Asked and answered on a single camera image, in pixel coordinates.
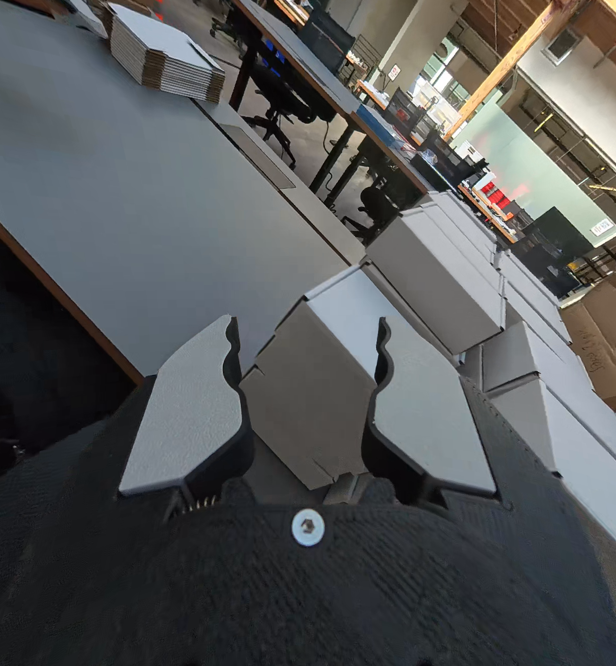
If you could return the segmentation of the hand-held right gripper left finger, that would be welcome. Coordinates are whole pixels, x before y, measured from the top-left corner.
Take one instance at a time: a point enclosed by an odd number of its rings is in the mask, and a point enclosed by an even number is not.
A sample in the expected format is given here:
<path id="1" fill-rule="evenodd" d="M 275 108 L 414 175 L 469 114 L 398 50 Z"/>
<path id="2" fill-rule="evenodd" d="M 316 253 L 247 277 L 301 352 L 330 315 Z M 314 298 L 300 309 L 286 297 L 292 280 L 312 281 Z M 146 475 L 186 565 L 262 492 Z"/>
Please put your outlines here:
<path id="1" fill-rule="evenodd" d="M 160 367 L 120 478 L 125 497 L 176 489 L 189 507 L 220 497 L 254 460 L 237 318 L 226 314 Z"/>

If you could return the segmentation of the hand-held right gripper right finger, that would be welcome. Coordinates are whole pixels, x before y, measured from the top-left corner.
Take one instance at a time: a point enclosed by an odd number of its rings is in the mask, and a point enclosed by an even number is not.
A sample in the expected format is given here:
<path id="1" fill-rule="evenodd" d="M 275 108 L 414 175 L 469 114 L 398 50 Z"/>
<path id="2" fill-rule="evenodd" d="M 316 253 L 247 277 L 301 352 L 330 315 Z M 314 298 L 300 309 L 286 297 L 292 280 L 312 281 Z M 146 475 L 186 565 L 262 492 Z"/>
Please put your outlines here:
<path id="1" fill-rule="evenodd" d="M 399 316 L 379 320 L 361 455 L 402 505 L 445 505 L 444 491 L 495 498 L 496 482 L 462 382 Z"/>

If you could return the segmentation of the stack of cardboard sheets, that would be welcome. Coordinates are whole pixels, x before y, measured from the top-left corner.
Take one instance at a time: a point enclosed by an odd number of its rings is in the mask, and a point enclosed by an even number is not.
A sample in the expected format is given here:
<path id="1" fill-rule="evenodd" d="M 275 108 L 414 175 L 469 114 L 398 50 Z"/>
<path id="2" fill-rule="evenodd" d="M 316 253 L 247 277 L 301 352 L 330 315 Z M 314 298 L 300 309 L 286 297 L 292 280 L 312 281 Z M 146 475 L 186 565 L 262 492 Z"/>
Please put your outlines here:
<path id="1" fill-rule="evenodd" d="M 123 5 L 106 9 L 111 54 L 139 85 L 219 104 L 225 71 L 192 38 Z"/>

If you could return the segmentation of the flat blue box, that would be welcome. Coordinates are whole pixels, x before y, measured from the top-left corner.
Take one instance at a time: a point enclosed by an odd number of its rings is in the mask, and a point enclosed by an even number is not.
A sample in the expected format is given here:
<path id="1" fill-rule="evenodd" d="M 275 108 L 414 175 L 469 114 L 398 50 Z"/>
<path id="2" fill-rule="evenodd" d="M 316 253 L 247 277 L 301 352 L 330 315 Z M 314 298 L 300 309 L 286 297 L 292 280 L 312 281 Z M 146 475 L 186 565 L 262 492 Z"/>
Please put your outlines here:
<path id="1" fill-rule="evenodd" d="M 394 126 L 372 107 L 359 104 L 356 115 L 385 146 L 394 146 L 401 140 Z"/>

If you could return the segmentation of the black tripod stand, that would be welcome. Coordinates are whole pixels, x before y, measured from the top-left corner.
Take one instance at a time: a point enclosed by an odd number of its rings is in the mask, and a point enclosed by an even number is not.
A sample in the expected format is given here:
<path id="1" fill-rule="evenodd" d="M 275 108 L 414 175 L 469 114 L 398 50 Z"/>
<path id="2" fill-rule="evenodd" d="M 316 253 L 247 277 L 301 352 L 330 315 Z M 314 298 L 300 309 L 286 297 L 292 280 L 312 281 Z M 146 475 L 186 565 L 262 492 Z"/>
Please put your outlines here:
<path id="1" fill-rule="evenodd" d="M 303 124 L 311 124 L 316 119 L 330 123 L 337 112 L 288 65 L 278 74 L 270 67 L 257 63 L 251 78 L 256 85 L 256 93 L 267 100 L 269 109 L 264 116 L 244 116 L 243 120 L 251 127 L 265 130 L 262 138 L 264 142 L 272 136 L 276 137 L 282 153 L 290 158 L 289 168 L 295 170 L 296 159 L 290 149 L 290 140 L 281 129 L 281 119 L 293 122 L 292 118 L 295 117 Z"/>

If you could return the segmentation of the black office chair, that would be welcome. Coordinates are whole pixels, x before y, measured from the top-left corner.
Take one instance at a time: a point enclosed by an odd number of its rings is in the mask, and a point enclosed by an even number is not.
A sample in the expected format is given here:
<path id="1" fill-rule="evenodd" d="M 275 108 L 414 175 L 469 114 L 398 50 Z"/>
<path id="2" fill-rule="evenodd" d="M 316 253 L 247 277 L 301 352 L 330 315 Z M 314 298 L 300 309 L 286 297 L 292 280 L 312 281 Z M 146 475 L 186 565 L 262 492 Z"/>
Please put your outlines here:
<path id="1" fill-rule="evenodd" d="M 406 195 L 395 194 L 394 198 L 389 198 L 387 192 L 382 188 L 373 186 L 365 188 L 361 193 L 362 206 L 358 210 L 364 212 L 372 220 L 372 225 L 366 227 L 348 216 L 341 218 L 342 224 L 345 226 L 350 224 L 353 228 L 351 233 L 367 247 L 398 217 L 400 208 L 406 204 Z"/>

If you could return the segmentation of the black monitor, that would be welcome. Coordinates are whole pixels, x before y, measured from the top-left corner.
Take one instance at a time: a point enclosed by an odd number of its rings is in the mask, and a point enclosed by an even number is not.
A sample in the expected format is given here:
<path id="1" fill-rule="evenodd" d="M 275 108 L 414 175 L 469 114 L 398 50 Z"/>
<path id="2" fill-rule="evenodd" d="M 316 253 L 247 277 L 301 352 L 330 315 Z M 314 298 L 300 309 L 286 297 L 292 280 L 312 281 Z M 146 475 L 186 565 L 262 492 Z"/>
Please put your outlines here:
<path id="1" fill-rule="evenodd" d="M 316 56 L 327 59 L 344 59 L 355 38 L 343 29 L 321 7 L 314 7 L 298 38 Z"/>
<path id="2" fill-rule="evenodd" d="M 565 264 L 594 250 L 593 244 L 555 206 L 525 227 L 524 234 L 551 245 Z"/>

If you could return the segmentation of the pile of folded white boxes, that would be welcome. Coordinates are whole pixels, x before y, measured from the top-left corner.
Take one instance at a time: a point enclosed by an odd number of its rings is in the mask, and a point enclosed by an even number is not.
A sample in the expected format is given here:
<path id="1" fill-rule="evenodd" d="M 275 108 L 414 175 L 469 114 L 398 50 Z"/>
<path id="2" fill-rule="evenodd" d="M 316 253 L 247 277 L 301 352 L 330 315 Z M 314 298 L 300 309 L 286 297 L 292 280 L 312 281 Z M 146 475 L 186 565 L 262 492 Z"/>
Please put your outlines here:
<path id="1" fill-rule="evenodd" d="M 616 540 L 616 412 L 572 350 L 557 299 L 447 195 L 402 213 L 360 264 L 301 296 L 243 379 L 254 431 L 307 489 L 366 471 L 386 316 L 491 399 Z"/>

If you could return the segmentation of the red storage bins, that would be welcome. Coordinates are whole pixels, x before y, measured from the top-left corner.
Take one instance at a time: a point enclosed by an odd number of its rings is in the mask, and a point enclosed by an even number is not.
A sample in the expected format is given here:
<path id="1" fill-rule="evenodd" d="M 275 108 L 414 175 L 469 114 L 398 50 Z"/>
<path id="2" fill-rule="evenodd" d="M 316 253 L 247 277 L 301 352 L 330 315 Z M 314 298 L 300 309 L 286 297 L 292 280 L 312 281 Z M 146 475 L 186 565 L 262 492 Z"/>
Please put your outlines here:
<path id="1" fill-rule="evenodd" d="M 474 187 L 472 191 L 475 195 L 479 196 L 487 208 L 505 221 L 512 219 L 521 210 L 518 203 L 514 199 L 507 197 L 493 181 L 487 182 L 480 188 Z"/>

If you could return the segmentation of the grey desk with wooden edge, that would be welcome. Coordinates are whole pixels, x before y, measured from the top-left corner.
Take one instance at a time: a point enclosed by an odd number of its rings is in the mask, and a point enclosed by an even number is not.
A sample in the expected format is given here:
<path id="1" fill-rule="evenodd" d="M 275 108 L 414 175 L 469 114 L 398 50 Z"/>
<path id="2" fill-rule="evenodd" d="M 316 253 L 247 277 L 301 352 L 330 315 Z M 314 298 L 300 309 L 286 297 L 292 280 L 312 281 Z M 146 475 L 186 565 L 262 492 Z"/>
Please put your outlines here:
<path id="1" fill-rule="evenodd" d="M 375 133 L 374 129 L 367 125 L 355 112 L 348 115 L 348 120 L 353 121 L 355 127 L 361 130 L 370 140 L 382 151 L 385 156 L 404 174 L 404 176 L 412 182 L 412 185 L 420 190 L 422 195 L 432 194 L 436 192 L 443 192 L 444 189 L 435 188 L 422 174 L 417 171 L 411 163 L 405 159 L 403 154 L 392 146 L 384 144 L 382 139 Z"/>
<path id="2" fill-rule="evenodd" d="M 340 83 L 336 76 L 328 71 L 317 56 L 299 39 L 297 34 L 292 32 L 280 20 L 253 1 L 233 1 L 233 5 L 253 28 L 251 29 L 248 52 L 243 57 L 229 105 L 236 111 L 239 109 L 251 77 L 256 55 L 262 47 L 263 40 L 269 39 L 305 84 L 320 95 L 320 98 L 346 121 L 346 129 L 327 155 L 310 184 L 310 190 L 317 194 L 354 131 L 362 130 L 356 116 L 360 102 Z"/>

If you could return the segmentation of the large brown cardboard carton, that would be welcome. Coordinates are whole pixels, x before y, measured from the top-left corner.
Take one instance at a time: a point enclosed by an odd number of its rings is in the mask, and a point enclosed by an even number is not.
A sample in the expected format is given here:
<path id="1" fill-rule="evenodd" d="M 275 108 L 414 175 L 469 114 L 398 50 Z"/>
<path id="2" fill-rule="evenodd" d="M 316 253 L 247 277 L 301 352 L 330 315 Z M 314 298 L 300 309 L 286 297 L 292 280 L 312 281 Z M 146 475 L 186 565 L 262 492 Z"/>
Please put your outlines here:
<path id="1" fill-rule="evenodd" d="M 616 412 L 616 272 L 560 315 L 595 393 Z"/>

